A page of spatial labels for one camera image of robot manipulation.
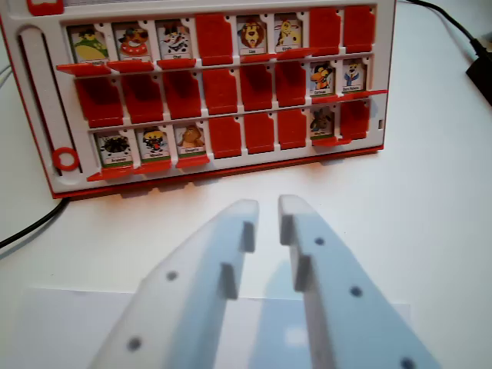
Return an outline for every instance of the character card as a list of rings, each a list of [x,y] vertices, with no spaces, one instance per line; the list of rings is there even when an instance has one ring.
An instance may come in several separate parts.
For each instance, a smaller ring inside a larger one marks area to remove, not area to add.
[[[95,142],[104,168],[119,167],[133,162],[128,139],[117,132],[96,133]]]
[[[330,95],[333,94],[334,89],[334,73],[335,70],[330,66],[329,61],[320,61],[318,63],[311,63],[310,73],[310,95]]]
[[[333,137],[334,135],[334,113],[328,106],[322,108],[312,108],[310,136],[311,140]]]
[[[189,30],[179,19],[155,22],[161,58],[191,58],[191,38]]]
[[[135,130],[142,163],[169,159],[168,136],[158,127]]]
[[[259,15],[237,17],[239,55],[267,52],[267,28]]]
[[[342,92],[363,91],[366,89],[366,66],[362,59],[344,60],[344,85]]]
[[[151,60],[148,32],[137,22],[115,23],[113,31],[120,60]]]
[[[295,13],[276,14],[274,20],[275,52],[300,48],[302,22]]]
[[[102,63],[109,60],[106,40],[94,25],[76,25],[67,27],[68,40],[75,63]]]
[[[203,131],[196,124],[176,127],[175,136],[179,158],[206,154]]]

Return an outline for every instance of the red circle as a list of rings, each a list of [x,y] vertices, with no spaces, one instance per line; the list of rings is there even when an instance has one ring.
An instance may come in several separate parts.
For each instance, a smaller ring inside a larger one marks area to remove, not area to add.
[[[74,162],[70,165],[63,165],[60,159],[61,154],[70,154],[74,158]],[[79,164],[77,152],[73,148],[57,148],[53,152],[53,164],[61,171],[73,171],[78,168]]]

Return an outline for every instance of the guess who game board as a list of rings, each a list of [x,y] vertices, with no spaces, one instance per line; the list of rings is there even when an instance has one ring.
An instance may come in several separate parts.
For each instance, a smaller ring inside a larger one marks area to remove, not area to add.
[[[0,14],[55,198],[383,148],[393,0],[0,0]]]

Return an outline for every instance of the white table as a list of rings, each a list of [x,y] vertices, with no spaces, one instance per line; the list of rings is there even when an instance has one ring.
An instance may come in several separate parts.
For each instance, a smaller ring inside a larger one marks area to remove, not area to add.
[[[472,34],[490,32],[488,0],[438,2]],[[376,155],[72,202],[0,256],[0,355],[28,286],[133,291],[191,232],[239,198],[260,202],[258,249],[241,296],[301,298],[278,241],[277,199],[298,194],[343,238],[445,368],[492,362],[492,108],[464,74],[464,37],[432,11],[398,2],[386,148]],[[0,65],[5,65],[0,50]],[[13,78],[0,90],[0,239],[51,199]]]

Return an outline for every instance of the white paper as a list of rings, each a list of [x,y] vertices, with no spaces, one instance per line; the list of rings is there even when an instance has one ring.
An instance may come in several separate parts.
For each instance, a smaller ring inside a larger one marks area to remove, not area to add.
[[[86,369],[131,297],[29,288],[0,367]],[[410,325],[410,305],[393,306]],[[229,301],[214,369],[231,368],[311,368],[303,301]]]

